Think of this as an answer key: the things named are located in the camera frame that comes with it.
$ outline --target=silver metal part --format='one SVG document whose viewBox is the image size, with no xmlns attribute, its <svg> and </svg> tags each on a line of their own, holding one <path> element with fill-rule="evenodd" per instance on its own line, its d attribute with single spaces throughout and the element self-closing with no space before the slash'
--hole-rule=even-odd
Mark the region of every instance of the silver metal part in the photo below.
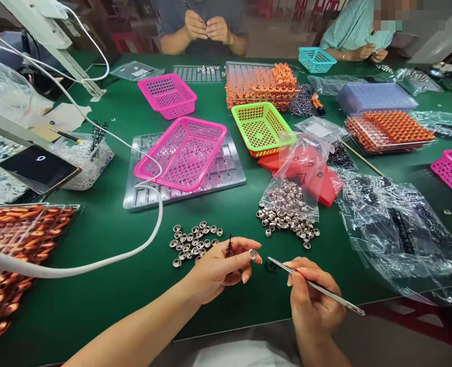
<svg viewBox="0 0 452 367">
<path fill-rule="evenodd" d="M 258 256 L 258 252 L 254 249 L 249 249 L 248 252 L 250 253 L 251 259 L 254 260 Z"/>
</svg>

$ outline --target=gray plastic tray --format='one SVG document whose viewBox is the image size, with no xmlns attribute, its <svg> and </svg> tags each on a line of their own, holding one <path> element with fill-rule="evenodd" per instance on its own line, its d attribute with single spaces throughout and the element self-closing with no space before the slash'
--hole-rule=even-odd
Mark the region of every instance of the gray plastic tray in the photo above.
<svg viewBox="0 0 452 367">
<path fill-rule="evenodd" d="M 143 152 L 148 152 L 162 134 L 140 135 L 134 137 L 132 146 Z M 129 161 L 129 172 L 127 175 L 127 184 L 124 196 L 124 209 L 134 211 L 137 209 L 148 209 L 158 204 L 157 196 L 149 189 L 135 189 L 134 186 L 144 182 L 134 176 L 134 167 L 142 159 L 142 154 L 132 151 Z M 221 149 L 217 152 L 216 158 L 212 162 L 209 172 L 205 177 L 200 188 L 194 192 L 183 192 L 166 186 L 160 186 L 155 183 L 149 183 L 159 190 L 163 203 L 169 203 L 177 200 L 187 199 L 211 192 L 229 189 L 240 186 L 246 182 L 246 176 L 236 146 L 228 132 L 222 142 Z"/>
</svg>

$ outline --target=copper part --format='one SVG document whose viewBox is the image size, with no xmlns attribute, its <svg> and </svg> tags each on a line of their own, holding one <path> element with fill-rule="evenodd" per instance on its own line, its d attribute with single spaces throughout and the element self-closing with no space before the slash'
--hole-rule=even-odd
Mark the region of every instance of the copper part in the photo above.
<svg viewBox="0 0 452 367">
<path fill-rule="evenodd" d="M 21 283 L 21 284 L 18 284 L 16 287 L 15 287 L 15 292 L 25 292 L 26 290 L 28 290 L 30 287 L 32 286 L 32 283 L 31 282 L 25 282 L 25 283 Z"/>
</svg>

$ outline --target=white cable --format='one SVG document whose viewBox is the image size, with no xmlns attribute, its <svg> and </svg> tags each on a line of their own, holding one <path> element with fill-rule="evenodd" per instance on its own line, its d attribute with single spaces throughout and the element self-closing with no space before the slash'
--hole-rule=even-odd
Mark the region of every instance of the white cable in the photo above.
<svg viewBox="0 0 452 367">
<path fill-rule="evenodd" d="M 9 43 L 5 42 L 5 40 L 3 40 L 2 38 L 0 38 L 0 42 L 5 44 L 6 46 L 8 46 L 10 49 L 14 50 L 15 53 L 18 54 L 19 56 L 22 56 L 26 60 L 29 60 L 29 62 L 31 62 L 37 69 L 42 71 L 54 83 L 56 83 L 56 85 L 63 91 L 63 93 L 66 95 L 66 97 L 68 97 L 70 102 L 74 104 L 76 109 L 81 113 L 81 115 L 85 118 L 85 120 L 90 122 L 96 128 L 98 128 L 98 129 L 104 131 L 105 133 L 111 135 L 112 137 L 114 137 L 115 139 L 117 139 L 118 141 L 123 143 L 124 145 L 128 146 L 132 150 L 134 150 L 134 151 L 136 151 L 136 152 L 138 152 L 140 154 L 143 154 L 144 156 L 150 158 L 159 167 L 159 173 L 155 177 L 150 178 L 149 180 L 144 181 L 144 182 L 136 185 L 136 187 L 139 187 L 139 188 L 148 188 L 150 190 L 155 191 L 155 193 L 157 195 L 157 198 L 158 198 L 158 219 L 156 221 L 156 225 L 155 225 L 154 230 L 153 230 L 151 236 L 149 237 L 149 239 L 145 243 L 143 243 L 141 246 L 139 246 L 138 248 L 134 249 L 133 251 L 126 252 L 126 253 L 123 253 L 123 254 L 120 254 L 120 255 L 117 255 L 117 256 L 113 256 L 113 257 L 110 257 L 110 258 L 105 259 L 105 260 L 97 261 L 96 263 L 92 263 L 92 264 L 88 264 L 88 265 L 84 265 L 84 266 L 80 266 L 80 267 L 76 267 L 76 268 L 67 268 L 67 269 L 47 268 L 47 267 L 43 267 L 43 266 L 40 266 L 40 265 L 26 263 L 24 261 L 21 261 L 21 260 L 18 260 L 18 259 L 15 259 L 13 257 L 10 257 L 10 256 L 7 256 L 7 255 L 4 255 L 4 254 L 0 253 L 0 269 L 7 270 L 7 271 L 12 271 L 12 272 L 15 272 L 15 273 L 18 273 L 18 274 L 22 274 L 22 275 L 26 275 L 26 276 L 38 277 L 38 278 L 64 278 L 64 277 L 74 276 L 74 275 L 78 275 L 78 274 L 82 274 L 82 273 L 87 273 L 89 271 L 92 271 L 92 270 L 101 268 L 103 266 L 115 263 L 117 261 L 126 259 L 128 257 L 134 256 L 138 252 L 144 250 L 154 240 L 154 238 L 156 237 L 156 233 L 158 232 L 158 229 L 161 226 L 161 220 L 162 220 L 162 217 L 163 217 L 163 200 L 161 198 L 160 192 L 156 188 L 154 188 L 152 186 L 145 186 L 146 183 L 154 180 L 155 178 L 159 177 L 162 174 L 163 168 L 161 167 L 159 162 L 157 160 L 155 160 L 153 157 L 147 155 L 146 153 L 144 153 L 144 152 L 142 152 L 142 151 L 140 151 L 138 149 L 133 148 L 131 145 L 127 144 L 125 141 L 123 141 L 118 136 L 112 134 L 111 132 L 105 130 L 104 128 L 102 128 L 101 126 L 97 125 L 92 120 L 90 120 L 83 113 L 83 111 L 80 110 L 78 104 L 76 104 L 76 102 L 71 97 L 71 95 L 66 91 L 66 89 L 64 89 L 64 87 L 51 74 L 49 74 L 46 70 L 44 70 L 42 67 L 37 65 L 37 63 L 33 62 L 31 60 L 31 58 L 29 58 L 27 55 L 24 55 L 19 50 L 17 50 L 16 48 L 12 47 Z"/>
</svg>

